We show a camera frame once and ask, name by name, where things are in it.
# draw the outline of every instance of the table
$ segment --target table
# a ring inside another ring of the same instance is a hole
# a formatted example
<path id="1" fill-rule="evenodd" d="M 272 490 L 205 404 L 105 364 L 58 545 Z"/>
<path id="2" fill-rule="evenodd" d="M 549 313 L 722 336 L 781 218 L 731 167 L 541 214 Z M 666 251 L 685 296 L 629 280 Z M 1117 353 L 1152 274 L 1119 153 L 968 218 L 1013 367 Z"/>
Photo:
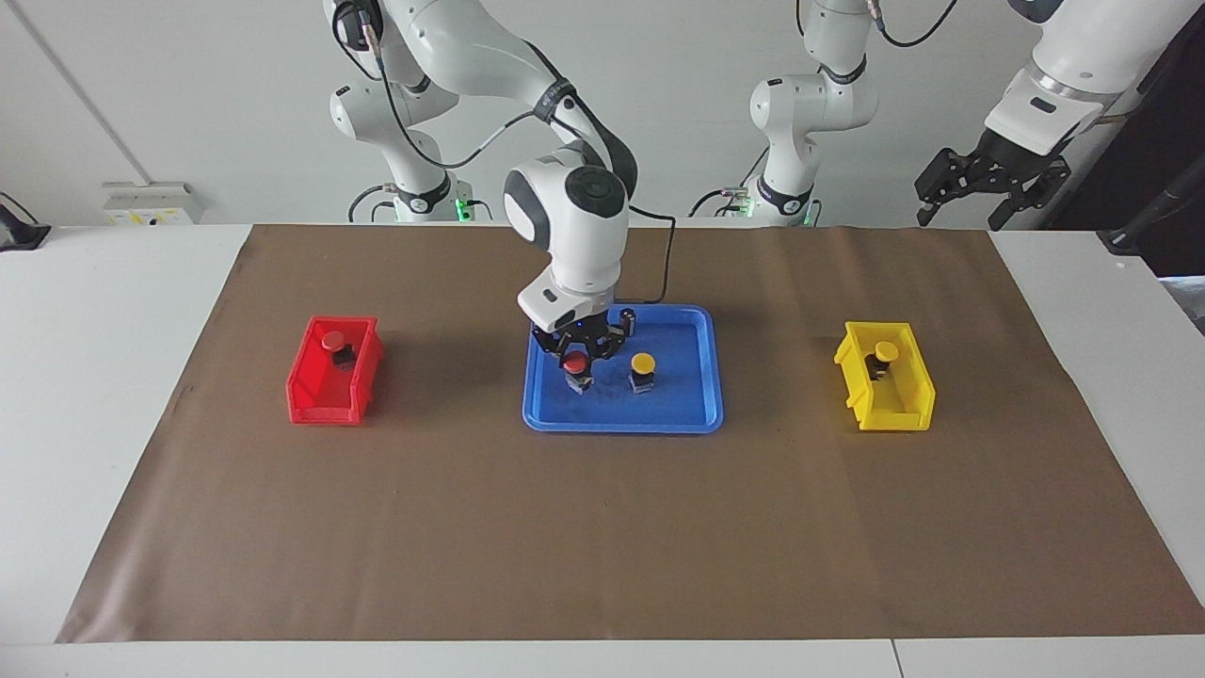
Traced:
<path id="1" fill-rule="evenodd" d="M 0 258 L 0 676 L 1185 676 L 1205 664 L 1205 636 L 49 645 L 248 229 L 58 229 L 43 249 Z M 1092 234 L 993 237 L 1201 599 L 1201 336 L 1141 261 Z"/>

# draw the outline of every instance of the brown table mat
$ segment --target brown table mat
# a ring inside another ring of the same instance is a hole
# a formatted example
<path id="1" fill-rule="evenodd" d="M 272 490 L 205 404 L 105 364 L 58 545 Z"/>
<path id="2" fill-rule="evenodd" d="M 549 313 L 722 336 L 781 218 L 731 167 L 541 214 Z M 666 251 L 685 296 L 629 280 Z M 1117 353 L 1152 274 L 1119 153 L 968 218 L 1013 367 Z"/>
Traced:
<path id="1" fill-rule="evenodd" d="M 654 293 L 664 231 L 622 291 Z M 63 626 L 142 639 L 1205 632 L 984 232 L 684 230 L 727 423 L 540 435 L 504 229 L 255 226 Z M 364 429 L 288 424 L 312 314 L 380 317 Z M 933 430 L 860 434 L 847 319 L 909 320 Z"/>

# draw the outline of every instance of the red button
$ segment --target red button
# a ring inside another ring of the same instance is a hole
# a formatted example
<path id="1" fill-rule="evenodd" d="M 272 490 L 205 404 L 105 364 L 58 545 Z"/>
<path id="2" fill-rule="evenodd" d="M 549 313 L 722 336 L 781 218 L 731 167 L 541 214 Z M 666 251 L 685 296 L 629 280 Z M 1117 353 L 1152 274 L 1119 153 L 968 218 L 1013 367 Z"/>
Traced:
<path id="1" fill-rule="evenodd" d="M 346 346 L 347 338 L 343 337 L 343 332 L 337 329 L 328 331 L 322 336 L 322 348 L 331 354 L 342 352 Z"/>
<path id="2" fill-rule="evenodd" d="M 565 372 L 572 376 L 582 375 L 590 366 L 590 360 L 581 352 L 574 352 L 565 356 Z"/>

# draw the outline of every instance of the blue plastic tray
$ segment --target blue plastic tray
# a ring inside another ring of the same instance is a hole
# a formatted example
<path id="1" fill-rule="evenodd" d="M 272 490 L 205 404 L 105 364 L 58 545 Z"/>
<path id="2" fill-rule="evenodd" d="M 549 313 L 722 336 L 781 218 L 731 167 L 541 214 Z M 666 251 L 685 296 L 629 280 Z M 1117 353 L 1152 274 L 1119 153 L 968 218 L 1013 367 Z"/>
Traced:
<path id="1" fill-rule="evenodd" d="M 610 312 L 618 323 L 619 311 Z M 523 419 L 549 434 L 704 435 L 724 423 L 711 314 L 692 305 L 637 305 L 636 331 L 619 355 L 595 361 L 594 387 L 578 396 L 557 358 L 528 346 Z M 628 384 L 631 356 L 657 360 L 656 388 L 635 395 Z"/>

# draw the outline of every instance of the yellow cap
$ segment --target yellow cap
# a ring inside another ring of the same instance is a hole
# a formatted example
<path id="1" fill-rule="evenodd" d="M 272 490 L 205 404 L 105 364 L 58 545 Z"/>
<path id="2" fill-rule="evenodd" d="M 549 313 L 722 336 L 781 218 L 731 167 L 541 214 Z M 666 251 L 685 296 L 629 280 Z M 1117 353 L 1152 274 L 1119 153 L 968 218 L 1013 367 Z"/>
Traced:
<path id="1" fill-rule="evenodd" d="M 899 347 L 890 342 L 880 342 L 875 344 L 875 358 L 884 364 L 893 364 L 900 358 Z"/>
<path id="2" fill-rule="evenodd" d="M 636 354 L 631 356 L 631 372 L 645 377 L 657 371 L 657 361 L 648 354 Z"/>

